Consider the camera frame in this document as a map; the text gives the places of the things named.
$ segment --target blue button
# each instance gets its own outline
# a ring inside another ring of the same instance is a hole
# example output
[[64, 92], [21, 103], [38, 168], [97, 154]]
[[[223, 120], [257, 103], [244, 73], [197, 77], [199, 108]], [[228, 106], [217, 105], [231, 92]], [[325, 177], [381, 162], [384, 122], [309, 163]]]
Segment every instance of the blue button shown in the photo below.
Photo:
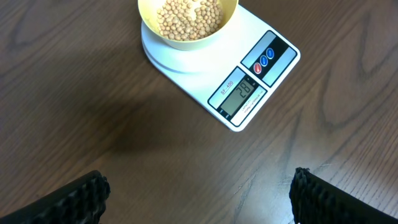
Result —
[[261, 55], [260, 57], [260, 64], [265, 67], [268, 65], [268, 58], [265, 55]]
[[274, 56], [275, 56], [274, 50], [271, 49], [271, 48], [267, 49], [267, 57], [268, 57], [269, 59], [273, 59]]

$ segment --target digital scale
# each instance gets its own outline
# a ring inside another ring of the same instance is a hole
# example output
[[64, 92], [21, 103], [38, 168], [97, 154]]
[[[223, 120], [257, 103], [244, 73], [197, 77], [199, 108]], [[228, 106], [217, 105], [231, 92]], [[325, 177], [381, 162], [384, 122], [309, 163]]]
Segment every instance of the digital scale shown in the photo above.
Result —
[[142, 22], [148, 59], [233, 131], [242, 131], [300, 60], [300, 51], [238, 6], [209, 46], [182, 51]]

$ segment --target brown wooden surface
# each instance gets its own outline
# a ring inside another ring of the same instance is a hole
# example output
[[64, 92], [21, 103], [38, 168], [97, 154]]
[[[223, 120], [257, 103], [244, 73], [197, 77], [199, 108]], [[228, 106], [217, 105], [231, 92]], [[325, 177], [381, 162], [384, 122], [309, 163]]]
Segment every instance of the brown wooden surface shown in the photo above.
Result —
[[0, 1], [0, 216], [98, 169], [102, 223], [289, 223], [301, 166], [398, 217], [398, 1], [241, 4], [302, 59], [233, 133], [146, 59], [135, 0]]

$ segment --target bowl rim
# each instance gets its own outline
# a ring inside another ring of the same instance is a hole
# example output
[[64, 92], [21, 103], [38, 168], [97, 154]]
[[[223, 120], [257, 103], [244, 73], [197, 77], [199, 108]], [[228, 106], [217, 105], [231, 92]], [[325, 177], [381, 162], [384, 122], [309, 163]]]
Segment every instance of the bowl rim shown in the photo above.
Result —
[[234, 11], [232, 12], [231, 18], [229, 18], [229, 20], [225, 23], [225, 25], [224, 25], [221, 29], [219, 29], [217, 32], [212, 33], [211, 35], [209, 35], [209, 36], [207, 36], [207, 37], [205, 37], [205, 38], [199, 39], [199, 40], [180, 41], [180, 40], [170, 40], [170, 39], [168, 39], [168, 38], [165, 38], [165, 37], [163, 37], [162, 35], [160, 35], [158, 32], [155, 32], [155, 31], [152, 29], [151, 26], [148, 26], [147, 22], [146, 22], [146, 21], [143, 19], [143, 17], [142, 17], [141, 9], [140, 9], [140, 7], [139, 7], [139, 2], [140, 2], [140, 0], [137, 1], [137, 4], [138, 4], [138, 5], [137, 5], [137, 6], [138, 6], [138, 11], [139, 11], [139, 15], [141, 16], [142, 21], [144, 21], [144, 24], [145, 24], [152, 32], [154, 32], [156, 35], [158, 35], [159, 37], [161, 37], [161, 38], [163, 38], [163, 39], [165, 39], [165, 40], [167, 40], [167, 41], [171, 41], [171, 42], [175, 42], [175, 43], [195, 43], [195, 42], [199, 42], [199, 41], [206, 40], [207, 38], [209, 38], [209, 37], [211, 37], [211, 36], [217, 34], [220, 30], [224, 29], [224, 27], [230, 22], [230, 20], [232, 19], [232, 17], [235, 15], [236, 9], [238, 8], [238, 5], [239, 5], [239, 0], [236, 0], [235, 8], [234, 8]]

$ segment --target digit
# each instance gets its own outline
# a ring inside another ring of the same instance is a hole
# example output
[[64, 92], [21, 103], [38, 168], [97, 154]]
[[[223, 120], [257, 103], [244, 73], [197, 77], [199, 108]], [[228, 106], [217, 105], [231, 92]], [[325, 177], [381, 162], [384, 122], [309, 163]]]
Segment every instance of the digit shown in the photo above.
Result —
[[244, 91], [246, 91], [246, 93], [250, 92], [250, 88], [246, 84], [244, 84], [243, 82], [241, 83], [241, 87], [244, 89]]
[[240, 89], [239, 87], [236, 88], [236, 91], [240, 91], [240, 95], [242, 96], [242, 98], [245, 98], [247, 95], [242, 95], [242, 89]]

